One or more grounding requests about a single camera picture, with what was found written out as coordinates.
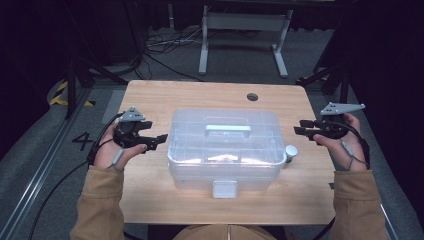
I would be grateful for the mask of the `person's tan jacket torso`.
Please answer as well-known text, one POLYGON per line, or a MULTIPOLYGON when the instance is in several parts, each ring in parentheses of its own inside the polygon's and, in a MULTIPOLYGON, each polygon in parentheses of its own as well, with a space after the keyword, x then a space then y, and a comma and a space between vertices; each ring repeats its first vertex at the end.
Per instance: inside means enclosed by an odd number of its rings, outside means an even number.
POLYGON ((277 240, 261 227, 233 224, 190 225, 172 240, 277 240))

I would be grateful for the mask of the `small white-capped bottle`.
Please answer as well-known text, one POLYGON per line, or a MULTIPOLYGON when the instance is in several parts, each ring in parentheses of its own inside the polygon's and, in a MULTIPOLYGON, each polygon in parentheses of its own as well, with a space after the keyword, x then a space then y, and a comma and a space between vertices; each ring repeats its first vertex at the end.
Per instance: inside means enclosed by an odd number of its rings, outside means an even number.
POLYGON ((294 157, 298 154, 298 150, 294 145, 287 145, 285 148, 285 152, 286 152, 286 162, 287 163, 291 163, 294 159, 294 157))

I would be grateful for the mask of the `clear plastic storage box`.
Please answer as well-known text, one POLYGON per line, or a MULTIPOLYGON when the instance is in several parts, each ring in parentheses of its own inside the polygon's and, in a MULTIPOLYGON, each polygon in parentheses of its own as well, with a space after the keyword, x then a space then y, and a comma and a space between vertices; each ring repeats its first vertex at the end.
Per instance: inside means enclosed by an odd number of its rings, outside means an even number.
POLYGON ((168 169, 179 189, 208 190, 215 198, 264 191, 287 155, 271 111, 179 109, 168 143, 168 169))

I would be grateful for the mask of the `black metal stand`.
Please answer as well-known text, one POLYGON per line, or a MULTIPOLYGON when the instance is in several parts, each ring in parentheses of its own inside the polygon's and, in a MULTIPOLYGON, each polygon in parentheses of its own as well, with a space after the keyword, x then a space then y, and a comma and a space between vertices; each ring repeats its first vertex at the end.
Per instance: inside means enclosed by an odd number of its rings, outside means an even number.
POLYGON ((66 119, 70 119, 73 113, 77 109, 77 91, 76 91, 76 80, 79 80, 83 88, 91 88, 94 86, 94 79, 89 71, 89 69, 94 69, 100 75, 109 78, 113 82, 120 85, 127 85, 128 82, 118 75, 110 72, 103 66, 91 61, 87 58, 76 56, 71 57, 68 62, 68 67, 66 71, 65 80, 68 83, 68 106, 66 119))
POLYGON ((339 103, 346 103, 348 100, 349 92, 349 75, 346 65, 335 65, 319 70, 309 77, 300 77, 296 84, 306 87, 314 82, 323 80, 324 83, 320 91, 324 95, 332 95, 337 89, 340 89, 339 103))

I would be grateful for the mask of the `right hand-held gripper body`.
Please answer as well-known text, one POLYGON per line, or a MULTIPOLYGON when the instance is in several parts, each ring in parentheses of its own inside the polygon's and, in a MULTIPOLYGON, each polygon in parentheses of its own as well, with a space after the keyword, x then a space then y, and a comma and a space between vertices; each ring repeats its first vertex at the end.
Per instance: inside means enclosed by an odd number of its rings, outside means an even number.
POLYGON ((321 119, 315 120, 314 125, 321 130, 321 135, 330 139, 340 139, 348 132, 352 132, 355 136, 359 137, 359 132, 346 121, 344 114, 364 108, 364 104, 329 102, 320 111, 321 119))

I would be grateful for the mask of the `grey metal floor rail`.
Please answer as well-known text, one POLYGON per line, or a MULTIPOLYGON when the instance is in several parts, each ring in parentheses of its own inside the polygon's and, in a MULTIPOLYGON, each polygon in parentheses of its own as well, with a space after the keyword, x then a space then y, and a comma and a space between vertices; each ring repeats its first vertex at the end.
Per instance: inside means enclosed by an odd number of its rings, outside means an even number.
POLYGON ((76 98, 76 102, 69 105, 71 109, 69 118, 62 120, 48 150, 37 165, 36 171, 31 175, 4 228, 0 231, 0 240, 12 240, 15 237, 57 159, 58 152, 63 146, 65 135, 70 131, 74 120, 83 108, 90 93, 90 89, 82 89, 76 98))
POLYGON ((389 218, 388 212, 386 211, 385 207, 383 205, 380 205, 380 208, 384 214, 385 217, 385 226, 386 226, 386 233, 388 236, 388 240, 400 240, 398 237, 398 234, 396 233, 394 229, 394 225, 392 224, 392 221, 389 218))

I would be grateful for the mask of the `yellow black hazard tape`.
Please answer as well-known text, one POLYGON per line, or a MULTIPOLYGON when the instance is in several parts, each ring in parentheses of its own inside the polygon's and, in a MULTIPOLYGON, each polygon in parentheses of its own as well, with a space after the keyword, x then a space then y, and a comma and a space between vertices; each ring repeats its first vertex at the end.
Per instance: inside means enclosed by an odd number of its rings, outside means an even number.
POLYGON ((68 87, 68 82, 64 80, 57 88, 56 92, 54 93, 52 99, 50 100, 50 105, 62 105, 67 106, 68 101, 63 100, 61 98, 62 94, 64 93, 65 89, 68 87))

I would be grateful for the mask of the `person's right hand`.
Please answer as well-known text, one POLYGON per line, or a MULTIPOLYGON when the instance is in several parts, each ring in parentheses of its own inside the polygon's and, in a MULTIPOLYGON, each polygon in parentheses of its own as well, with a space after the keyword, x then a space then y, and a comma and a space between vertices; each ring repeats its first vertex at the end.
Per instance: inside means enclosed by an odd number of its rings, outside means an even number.
POLYGON ((316 134, 313 139, 320 145, 325 146, 339 167, 343 171, 366 171, 368 165, 360 137, 348 132, 341 139, 330 139, 316 134))

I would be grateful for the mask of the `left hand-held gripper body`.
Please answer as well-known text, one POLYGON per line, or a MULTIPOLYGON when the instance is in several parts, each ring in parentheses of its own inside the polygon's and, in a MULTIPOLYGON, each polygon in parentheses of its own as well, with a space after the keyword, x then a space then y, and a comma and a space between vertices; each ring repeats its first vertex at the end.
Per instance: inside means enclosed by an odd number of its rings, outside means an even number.
POLYGON ((139 137, 135 130, 137 122, 144 122, 145 116, 134 106, 125 111, 118 120, 118 124, 113 133, 113 140, 116 144, 123 148, 129 148, 136 145, 139 137))

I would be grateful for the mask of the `grey metal desk frame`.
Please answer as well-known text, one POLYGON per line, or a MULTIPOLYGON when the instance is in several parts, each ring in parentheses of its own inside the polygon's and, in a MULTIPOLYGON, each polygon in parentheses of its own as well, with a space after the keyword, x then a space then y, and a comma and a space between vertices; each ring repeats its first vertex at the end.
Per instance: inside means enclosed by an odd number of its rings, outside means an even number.
POLYGON ((271 46, 274 59, 282 78, 288 77, 288 71, 284 62, 282 47, 289 30, 292 20, 292 10, 287 10, 282 15, 267 14, 242 14, 242 13, 216 13, 211 12, 210 8, 203 7, 201 22, 202 45, 198 73, 205 75, 207 73, 208 63, 208 31, 209 30, 248 30, 248 31, 268 31, 278 32, 278 41, 271 46))

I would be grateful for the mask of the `person's left hand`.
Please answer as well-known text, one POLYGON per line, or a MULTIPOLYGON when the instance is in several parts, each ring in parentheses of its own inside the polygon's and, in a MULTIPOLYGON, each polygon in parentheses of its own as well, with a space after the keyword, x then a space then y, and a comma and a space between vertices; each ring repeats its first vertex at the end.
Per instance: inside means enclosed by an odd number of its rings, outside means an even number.
POLYGON ((101 137, 100 148, 96 153, 93 165, 122 172, 133 157, 145 152, 145 145, 138 144, 130 148, 122 148, 117 145, 113 140, 116 126, 116 123, 111 124, 101 137))

